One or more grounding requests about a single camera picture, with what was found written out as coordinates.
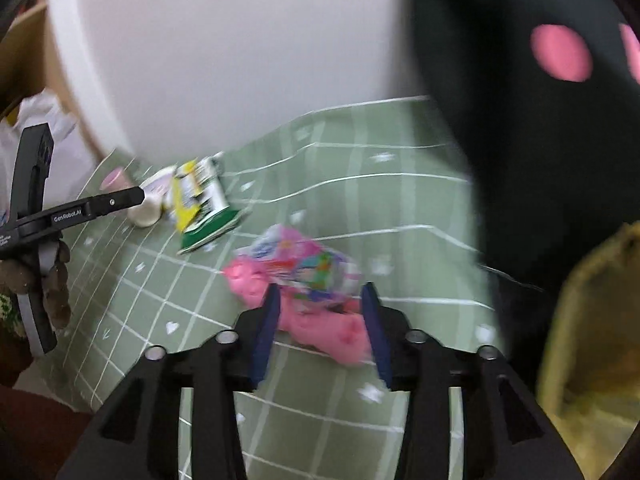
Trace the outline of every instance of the metal screw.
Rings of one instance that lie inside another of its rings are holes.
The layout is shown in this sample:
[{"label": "metal screw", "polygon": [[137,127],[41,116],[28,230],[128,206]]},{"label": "metal screw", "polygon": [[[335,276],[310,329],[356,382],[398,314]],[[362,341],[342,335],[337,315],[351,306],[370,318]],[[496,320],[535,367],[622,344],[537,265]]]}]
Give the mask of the metal screw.
[{"label": "metal screw", "polygon": [[478,355],[482,359],[486,359],[487,361],[491,361],[492,359],[497,359],[500,356],[500,352],[495,346],[491,345],[482,345],[478,349]]},{"label": "metal screw", "polygon": [[238,332],[234,330],[223,330],[216,334],[216,341],[221,345],[229,345],[238,341]]},{"label": "metal screw", "polygon": [[423,330],[409,330],[409,332],[406,333],[404,338],[409,343],[415,343],[420,345],[422,343],[425,343],[429,338],[429,336],[427,336]]},{"label": "metal screw", "polygon": [[145,350],[145,357],[150,361],[159,361],[166,355],[166,349],[162,346],[150,346]]}]

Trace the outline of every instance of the pink cup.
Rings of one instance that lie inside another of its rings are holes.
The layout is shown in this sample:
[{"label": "pink cup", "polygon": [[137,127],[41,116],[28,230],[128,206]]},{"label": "pink cup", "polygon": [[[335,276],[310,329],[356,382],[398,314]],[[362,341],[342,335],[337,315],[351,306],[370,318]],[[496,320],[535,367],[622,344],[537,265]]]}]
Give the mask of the pink cup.
[{"label": "pink cup", "polygon": [[100,191],[111,193],[113,191],[129,189],[130,187],[133,187],[133,184],[124,172],[124,168],[120,167],[111,171],[111,173],[105,177],[102,184],[100,184]]}]

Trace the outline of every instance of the colorful plastic packaging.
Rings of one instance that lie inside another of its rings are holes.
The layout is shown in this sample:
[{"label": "colorful plastic packaging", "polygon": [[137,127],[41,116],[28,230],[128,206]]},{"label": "colorful plastic packaging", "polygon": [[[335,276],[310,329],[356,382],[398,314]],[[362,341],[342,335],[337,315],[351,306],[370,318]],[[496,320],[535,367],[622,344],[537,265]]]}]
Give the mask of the colorful plastic packaging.
[{"label": "colorful plastic packaging", "polygon": [[236,255],[254,260],[270,282],[309,309],[344,303],[357,293],[361,279],[348,256],[280,224]]},{"label": "colorful plastic packaging", "polygon": [[171,201],[172,217],[181,232],[178,254],[193,251],[238,225],[242,211],[229,205],[219,172],[215,156],[192,160],[176,168]]}]

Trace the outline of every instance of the white wall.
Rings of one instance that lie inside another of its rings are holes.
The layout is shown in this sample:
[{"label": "white wall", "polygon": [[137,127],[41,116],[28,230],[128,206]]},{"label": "white wall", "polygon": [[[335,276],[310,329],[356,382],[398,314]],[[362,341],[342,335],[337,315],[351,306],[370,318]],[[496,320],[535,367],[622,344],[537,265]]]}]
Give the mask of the white wall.
[{"label": "white wall", "polygon": [[[58,44],[76,96],[101,100],[73,76],[89,60],[107,100],[100,113],[113,113],[137,154],[171,162],[242,145],[310,110],[417,93],[400,4],[77,0],[84,38],[74,41],[89,56],[65,49],[68,30]],[[122,144],[106,131],[101,144]]]}]

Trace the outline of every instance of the snack wrapper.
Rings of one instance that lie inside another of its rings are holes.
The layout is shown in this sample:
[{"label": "snack wrapper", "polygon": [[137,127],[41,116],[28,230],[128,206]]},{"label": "snack wrapper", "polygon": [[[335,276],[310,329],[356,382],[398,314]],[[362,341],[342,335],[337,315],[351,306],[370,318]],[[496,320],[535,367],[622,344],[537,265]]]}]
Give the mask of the snack wrapper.
[{"label": "snack wrapper", "polygon": [[362,277],[357,264],[345,254],[280,224],[269,227],[236,254],[252,258],[272,282],[307,308],[350,300]]}]

